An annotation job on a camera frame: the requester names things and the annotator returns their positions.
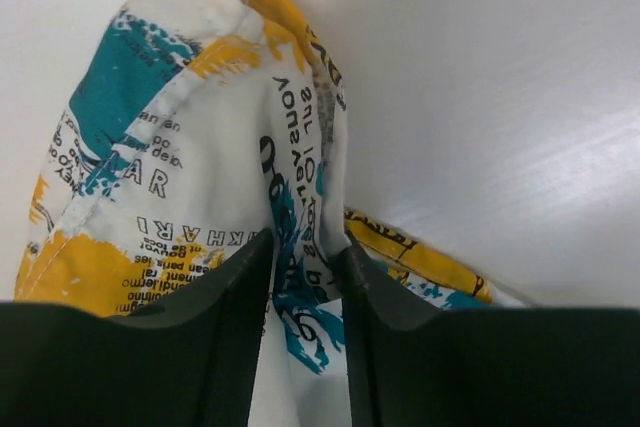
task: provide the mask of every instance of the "white wall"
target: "white wall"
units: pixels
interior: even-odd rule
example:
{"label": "white wall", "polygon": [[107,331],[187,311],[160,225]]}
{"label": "white wall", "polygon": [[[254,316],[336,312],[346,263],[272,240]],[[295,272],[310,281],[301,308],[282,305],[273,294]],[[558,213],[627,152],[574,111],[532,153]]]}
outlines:
{"label": "white wall", "polygon": [[[0,0],[0,296],[124,0]],[[298,0],[347,85],[347,200],[545,303],[640,305],[640,0]]]}

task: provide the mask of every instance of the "cloth bag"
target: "cloth bag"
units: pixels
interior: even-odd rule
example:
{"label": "cloth bag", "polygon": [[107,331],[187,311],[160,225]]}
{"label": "cloth bag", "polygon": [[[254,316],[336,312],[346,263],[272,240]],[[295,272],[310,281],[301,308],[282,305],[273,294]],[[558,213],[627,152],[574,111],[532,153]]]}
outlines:
{"label": "cloth bag", "polygon": [[[326,266],[349,245],[346,143],[342,76],[291,0],[129,0],[55,130],[15,297],[126,315],[270,227],[249,424],[350,425],[341,303]],[[356,235],[384,251],[390,237],[357,220],[347,211]],[[437,285],[395,267],[383,266],[442,308],[483,305],[464,293],[491,300],[464,269],[439,270]]]}

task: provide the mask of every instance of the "teal paint pattern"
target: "teal paint pattern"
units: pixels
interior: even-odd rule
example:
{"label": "teal paint pattern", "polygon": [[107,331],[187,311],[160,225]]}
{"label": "teal paint pattern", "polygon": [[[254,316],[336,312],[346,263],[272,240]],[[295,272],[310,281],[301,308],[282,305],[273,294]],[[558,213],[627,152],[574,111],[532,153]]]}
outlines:
{"label": "teal paint pattern", "polygon": [[121,10],[105,32],[87,74],[69,106],[78,123],[82,165],[88,176],[80,195],[97,187],[108,196],[129,162],[114,144],[143,149],[143,140],[126,135],[127,128],[155,95],[202,51],[193,41]]}

